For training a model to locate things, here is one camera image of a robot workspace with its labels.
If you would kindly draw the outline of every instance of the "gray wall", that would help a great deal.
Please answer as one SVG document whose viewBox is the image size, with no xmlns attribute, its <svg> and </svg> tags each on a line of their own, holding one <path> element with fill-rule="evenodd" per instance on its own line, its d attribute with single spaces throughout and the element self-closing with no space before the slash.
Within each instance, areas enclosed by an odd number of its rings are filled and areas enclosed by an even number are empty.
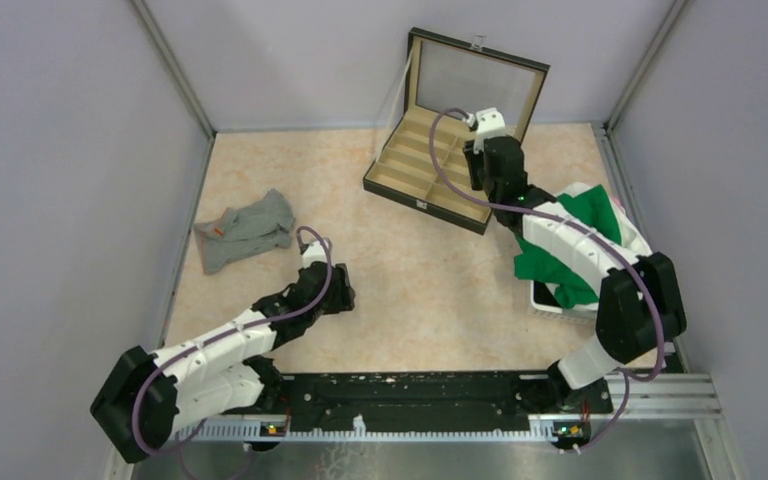
<svg viewBox="0 0 768 480">
<path fill-rule="evenodd" d="M 160 331 L 205 148 L 127 2 L 0 2 L 0 480 L 101 475 L 90 402 Z"/>
<path fill-rule="evenodd" d="M 677 263 L 691 362 L 768 478 L 768 2 L 694 2 L 618 136 L 653 243 Z"/>
<path fill-rule="evenodd" d="M 604 120 L 671 0 L 151 0 L 219 130 L 383 123 L 411 27 L 552 66 L 535 121 Z"/>
</svg>

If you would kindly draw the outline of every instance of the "open box lid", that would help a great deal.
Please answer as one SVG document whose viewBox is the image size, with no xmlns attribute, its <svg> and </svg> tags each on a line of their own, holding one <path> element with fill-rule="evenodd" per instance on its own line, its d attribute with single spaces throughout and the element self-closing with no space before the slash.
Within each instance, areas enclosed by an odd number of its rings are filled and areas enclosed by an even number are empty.
<svg viewBox="0 0 768 480">
<path fill-rule="evenodd" d="M 364 175 L 364 189 L 483 234 L 491 211 L 457 195 L 437 174 L 429 153 L 431 123 L 446 108 L 477 112 L 495 107 L 508 133 L 522 143 L 548 70 L 548 65 L 480 44 L 412 29 L 402 83 L 384 141 Z M 394 127 L 398 106 L 404 111 Z M 470 191 L 470 182 L 463 147 L 474 136 L 460 119 L 445 117 L 434 139 L 446 177 L 464 191 Z M 487 198 L 483 191 L 472 194 Z"/>
<path fill-rule="evenodd" d="M 549 65 L 484 48 L 483 41 L 476 37 L 467 43 L 411 29 L 404 112 L 419 109 L 436 115 L 459 107 L 474 113 L 495 107 L 508 133 L 522 143 Z"/>
</svg>

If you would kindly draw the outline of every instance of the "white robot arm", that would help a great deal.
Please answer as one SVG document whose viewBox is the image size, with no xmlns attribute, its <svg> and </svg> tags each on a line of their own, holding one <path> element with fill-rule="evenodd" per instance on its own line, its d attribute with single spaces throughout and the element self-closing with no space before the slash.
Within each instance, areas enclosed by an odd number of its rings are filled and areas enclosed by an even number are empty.
<svg viewBox="0 0 768 480">
<path fill-rule="evenodd" d="M 577 220 L 552 195 L 528 184 L 521 146 L 505 133 L 504 118 L 495 108 L 469 114 L 463 121 L 475 132 L 475 140 L 464 146 L 472 189 L 483 190 L 493 204 L 532 212 L 493 209 L 502 225 L 556 257 L 599 295 L 596 333 L 549 368 L 558 402 L 656 346 L 652 317 L 623 263 L 634 266 L 654 298 L 664 338 L 686 329 L 669 258 L 661 253 L 638 257 L 595 229 L 573 228 Z"/>
<path fill-rule="evenodd" d="M 281 292 L 261 298 L 235 319 L 192 340 L 151 353 L 139 346 L 125 352 L 90 408 L 125 461 L 134 463 L 148 456 L 130 429 L 136 392 L 150 375 L 184 351 L 193 352 L 163 369 L 143 397 L 140 431 L 151 448 L 159 448 L 171 433 L 212 415 L 276 402 L 282 377 L 272 360 L 261 355 L 300 337 L 321 315 L 354 309 L 348 270 L 338 264 L 314 308 L 290 320 L 266 320 L 310 304 L 324 288 L 326 272 L 323 246 L 318 241 L 304 245 L 299 280 Z"/>
</svg>

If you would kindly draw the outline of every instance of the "marble floor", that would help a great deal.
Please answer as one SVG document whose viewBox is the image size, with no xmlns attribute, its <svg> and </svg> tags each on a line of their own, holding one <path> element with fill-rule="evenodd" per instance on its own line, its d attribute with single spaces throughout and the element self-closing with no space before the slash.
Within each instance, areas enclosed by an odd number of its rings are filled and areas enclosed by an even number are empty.
<svg viewBox="0 0 768 480">
<path fill-rule="evenodd" d="M 513 275 L 514 237 L 495 221 L 484 236 L 365 192 L 373 130 L 220 134 L 197 222 L 282 192 L 297 225 L 334 243 L 357 291 L 353 312 L 320 318 L 272 352 L 290 372 L 542 369 L 581 345 L 593 327 L 535 316 L 527 282 Z M 532 125 L 529 179 L 548 191 L 607 177 L 589 124 Z M 271 252 L 206 276 L 190 242 L 167 344 L 237 316 L 295 281 L 298 250 Z M 647 355 L 637 366 L 653 363 Z"/>
</svg>

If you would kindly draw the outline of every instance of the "purple cable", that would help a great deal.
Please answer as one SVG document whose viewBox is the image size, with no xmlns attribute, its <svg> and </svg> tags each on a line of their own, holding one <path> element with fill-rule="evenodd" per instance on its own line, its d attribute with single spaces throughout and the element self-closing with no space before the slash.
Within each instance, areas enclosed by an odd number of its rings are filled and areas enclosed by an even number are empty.
<svg viewBox="0 0 768 480">
<path fill-rule="evenodd" d="M 463 118 L 467 118 L 469 114 L 466 113 L 461 108 L 447 108 L 437 114 L 437 117 L 434 119 L 434 122 L 431 123 L 431 132 L 428 135 L 428 152 L 431 154 L 431 163 L 434 164 L 434 169 L 437 171 L 437 174 L 440 176 L 440 179 L 443 180 L 443 183 L 446 184 L 453 192 L 457 193 L 461 197 L 465 198 L 466 200 L 469 200 L 472 203 L 475 203 L 477 205 L 481 205 L 482 207 L 487 208 L 493 208 L 496 210 L 505 210 L 508 212 L 514 212 L 514 213 L 520 213 L 523 215 L 534 215 L 536 217 L 545 218 L 547 220 L 552 220 L 556 222 L 565 222 L 566 219 L 559 217 L 557 215 L 553 215 L 551 213 L 546 212 L 538 212 L 536 210 L 532 210 L 530 208 L 524 208 L 524 207 L 514 207 L 511 205 L 502 205 L 500 203 L 492 203 L 488 202 L 486 200 L 481 200 L 479 198 L 475 198 L 472 195 L 469 195 L 468 193 L 464 192 L 463 190 L 459 189 L 455 184 L 449 180 L 449 178 L 446 176 L 446 173 L 443 171 L 443 168 L 440 166 L 440 162 L 437 160 L 437 153 L 434 151 L 434 136 L 437 134 L 437 125 L 440 124 L 440 121 L 445 117 L 446 115 L 450 113 L 457 113 Z M 584 225 L 581 225 L 577 222 L 567 222 L 567 225 L 574 228 L 575 230 L 578 230 L 579 232 L 589 235 L 591 231 L 585 227 Z M 637 271 L 634 269 L 634 267 L 631 266 L 628 261 L 623 258 L 622 255 L 614 248 L 612 247 L 608 242 L 603 240 L 602 238 L 598 236 L 591 236 L 590 237 L 597 245 L 599 245 L 603 250 L 605 250 L 609 255 L 614 257 L 614 259 L 617 260 L 617 262 L 620 263 L 620 265 L 623 266 L 623 268 L 628 271 L 628 274 L 631 275 L 631 279 L 634 281 L 635 285 L 637 285 L 637 288 L 640 290 L 640 292 L 643 294 L 643 300 L 646 302 L 646 306 L 649 308 L 649 313 L 652 315 L 652 322 L 655 324 L 655 340 L 657 342 L 657 358 L 655 360 L 655 366 L 652 368 L 652 371 L 649 372 L 648 375 L 639 376 L 635 374 L 634 372 L 625 369 L 620 368 L 620 372 L 623 374 L 623 378 L 625 379 L 625 393 L 623 394 L 622 402 L 620 403 L 619 408 L 616 409 L 613 417 L 611 417 L 610 420 L 608 420 L 608 423 L 605 424 L 605 426 L 596 434 L 593 436 L 593 438 L 590 440 L 590 442 L 585 445 L 584 447 L 579 448 L 580 451 L 585 450 L 596 443 L 597 440 L 599 440 L 602 437 L 602 434 L 605 433 L 608 428 L 610 428 L 614 422 L 622 415 L 622 412 L 625 410 L 626 405 L 628 405 L 628 397 L 629 397 L 629 378 L 633 378 L 637 380 L 638 382 L 651 382 L 654 380 L 658 373 L 661 371 L 661 365 L 664 364 L 664 326 L 661 322 L 661 315 L 658 312 L 658 307 L 655 305 L 655 300 L 652 298 L 652 294 L 649 292 L 649 289 L 646 288 L 646 284 L 643 283 L 643 279 L 640 278 L 640 275 L 637 273 Z"/>
<path fill-rule="evenodd" d="M 331 248 L 328 246 L 328 243 L 325 241 L 325 239 L 323 239 L 322 236 L 320 236 L 319 233 L 316 232 L 316 230 L 304 225 L 296 229 L 296 240 L 298 241 L 299 245 L 302 245 L 302 242 L 301 242 L 302 232 L 309 232 L 311 235 L 313 235 L 313 237 L 322 245 L 322 249 L 325 251 L 325 264 L 327 268 L 325 270 L 325 284 L 322 286 L 322 290 L 319 291 L 319 294 L 316 295 L 316 298 L 314 298 L 309 304 L 305 305 L 304 307 L 298 310 L 288 312 L 288 313 L 282 313 L 281 315 L 276 315 L 274 317 L 263 318 L 260 320 L 249 322 L 243 325 L 243 329 L 251 328 L 251 327 L 255 327 L 255 326 L 263 325 L 267 323 L 282 322 L 285 320 L 290 320 L 292 318 L 298 317 L 299 315 L 305 314 L 311 309 L 313 309 L 325 297 L 325 294 L 328 292 L 328 287 L 331 285 L 331 275 L 333 270 L 333 267 L 331 265 Z M 239 330 L 237 330 L 236 328 L 229 328 L 228 330 L 218 333 L 215 336 L 205 340 L 202 347 L 203 348 L 208 347 L 238 332 Z M 157 377 L 159 377 L 163 373 L 164 370 L 166 370 L 167 368 L 171 367 L 175 363 L 181 361 L 182 359 L 186 358 L 187 356 L 189 356 L 190 354 L 196 351 L 198 351 L 198 347 L 194 345 L 174 355 L 172 358 L 164 362 L 163 365 L 158 367 L 155 371 L 151 372 L 151 375 L 149 375 L 148 378 L 146 378 L 145 382 L 143 382 L 143 384 L 140 386 L 139 391 L 137 392 L 137 398 L 134 400 L 134 409 L 131 412 L 131 431 L 134 434 L 134 441 L 137 442 L 137 445 L 140 447 L 140 449 L 142 449 L 142 451 L 146 452 L 149 455 L 161 455 L 161 454 L 168 454 L 168 453 L 179 451 L 184 445 L 189 443 L 190 440 L 192 440 L 198 434 L 201 428 L 204 426 L 206 419 L 199 422 L 198 426 L 196 426 L 196 428 L 193 429 L 192 433 L 190 433 L 184 440 L 178 442 L 177 444 L 171 447 L 168 447 L 162 450 L 152 448 L 151 446 L 149 446 L 146 443 L 145 439 L 143 438 L 142 431 L 140 430 L 140 408 L 142 407 L 143 400 L 145 399 L 146 392 L 148 391 L 148 387 L 151 385 L 151 383 L 155 379 L 157 379 Z M 231 478 L 232 479 L 238 478 L 238 476 L 239 474 L 234 475 Z"/>
</svg>

